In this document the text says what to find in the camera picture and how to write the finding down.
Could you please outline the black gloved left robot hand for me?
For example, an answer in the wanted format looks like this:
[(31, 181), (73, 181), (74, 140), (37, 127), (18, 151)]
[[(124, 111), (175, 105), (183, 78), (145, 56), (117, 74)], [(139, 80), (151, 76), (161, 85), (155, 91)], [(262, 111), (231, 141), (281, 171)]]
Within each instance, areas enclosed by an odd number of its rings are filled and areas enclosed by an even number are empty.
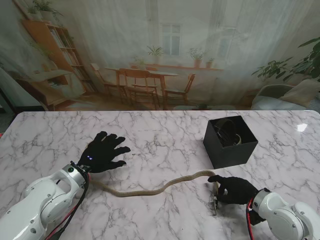
[(77, 165), (86, 167), (90, 173), (102, 173), (125, 166), (127, 163), (124, 160), (113, 161), (115, 157), (131, 151), (128, 146), (119, 147), (125, 140), (125, 137), (113, 133), (99, 132), (87, 145)]

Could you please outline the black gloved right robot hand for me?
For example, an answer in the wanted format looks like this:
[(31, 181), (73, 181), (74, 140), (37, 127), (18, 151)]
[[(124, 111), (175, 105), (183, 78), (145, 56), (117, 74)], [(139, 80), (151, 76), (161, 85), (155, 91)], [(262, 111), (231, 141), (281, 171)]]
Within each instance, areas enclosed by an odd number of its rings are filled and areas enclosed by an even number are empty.
[(240, 177), (210, 176), (209, 183), (219, 183), (217, 200), (224, 204), (246, 205), (259, 190), (249, 181)]

